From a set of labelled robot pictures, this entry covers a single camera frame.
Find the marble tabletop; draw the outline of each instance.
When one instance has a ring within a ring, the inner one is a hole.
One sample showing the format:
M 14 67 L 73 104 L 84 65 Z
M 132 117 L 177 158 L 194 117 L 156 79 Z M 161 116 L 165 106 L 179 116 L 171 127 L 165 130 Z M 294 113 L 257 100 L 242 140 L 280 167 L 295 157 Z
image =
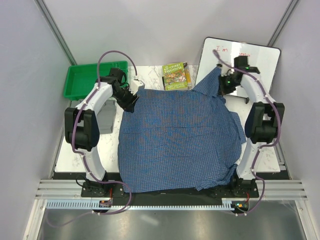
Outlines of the marble tabletop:
M 194 86 L 198 66 L 190 65 L 190 75 L 192 85 Z M 162 66 L 137 66 L 138 76 L 144 82 L 146 89 L 164 90 L 162 83 Z M 128 68 L 128 79 L 132 79 L 135 75 L 134 68 Z M 236 96 L 225 96 L 226 107 L 232 111 L 237 112 L 241 124 L 244 127 L 250 112 L 252 103 L 245 104 L 243 98 Z M 110 134 L 101 134 L 98 143 L 98 152 L 101 163 L 107 172 L 118 173 L 118 143 L 119 143 L 119 129 L 121 125 L 123 110 L 116 104 L 116 115 L 113 125 L 113 132 Z M 242 145 L 242 154 L 244 153 L 246 144 Z M 280 172 L 278 159 L 273 147 L 263 148 L 261 151 L 261 161 L 256 166 L 259 173 L 277 173 Z M 63 139 L 58 160 L 55 167 L 55 172 L 85 172 L 85 167 L 78 154 L 74 154 L 71 145 Z

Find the folded cloth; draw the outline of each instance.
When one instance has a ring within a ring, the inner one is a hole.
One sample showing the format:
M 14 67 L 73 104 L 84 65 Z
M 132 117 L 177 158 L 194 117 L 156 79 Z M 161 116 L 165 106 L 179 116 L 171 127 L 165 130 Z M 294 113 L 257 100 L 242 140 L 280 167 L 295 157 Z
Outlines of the folded cloth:
M 134 193 L 227 185 L 246 141 L 239 116 L 217 96 L 219 68 L 193 90 L 141 89 L 124 112 L 118 166 Z

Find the wrinkled fabric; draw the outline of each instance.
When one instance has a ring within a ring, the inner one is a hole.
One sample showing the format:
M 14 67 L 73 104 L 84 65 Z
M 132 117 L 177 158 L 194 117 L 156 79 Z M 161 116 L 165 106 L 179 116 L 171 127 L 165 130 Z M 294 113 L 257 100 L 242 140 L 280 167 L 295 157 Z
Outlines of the wrinkled fabric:
M 215 68 L 189 91 L 139 90 L 134 113 L 123 113 L 118 145 L 119 172 L 132 192 L 230 182 L 246 138 L 238 114 L 217 96 L 220 73 Z

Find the book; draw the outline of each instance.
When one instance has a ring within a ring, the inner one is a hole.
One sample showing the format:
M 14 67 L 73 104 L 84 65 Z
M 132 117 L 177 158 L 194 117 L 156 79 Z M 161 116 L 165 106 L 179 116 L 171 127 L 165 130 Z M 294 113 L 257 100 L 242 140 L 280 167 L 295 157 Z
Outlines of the book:
M 192 81 L 191 81 L 188 63 L 184 62 L 183 67 L 184 67 L 186 82 L 188 83 L 188 89 L 191 90 L 192 89 Z
M 183 62 L 162 66 L 164 90 L 188 90 Z

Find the green basket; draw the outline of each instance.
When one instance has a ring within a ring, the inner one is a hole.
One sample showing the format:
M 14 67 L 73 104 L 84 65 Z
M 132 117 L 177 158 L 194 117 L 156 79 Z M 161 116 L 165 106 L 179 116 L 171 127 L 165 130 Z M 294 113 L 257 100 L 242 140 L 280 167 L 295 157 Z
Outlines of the green basket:
M 114 61 L 100 64 L 100 76 L 109 75 L 111 68 L 119 68 L 128 76 L 128 62 Z M 97 64 L 70 66 L 66 75 L 63 96 L 71 101 L 85 99 L 97 80 Z

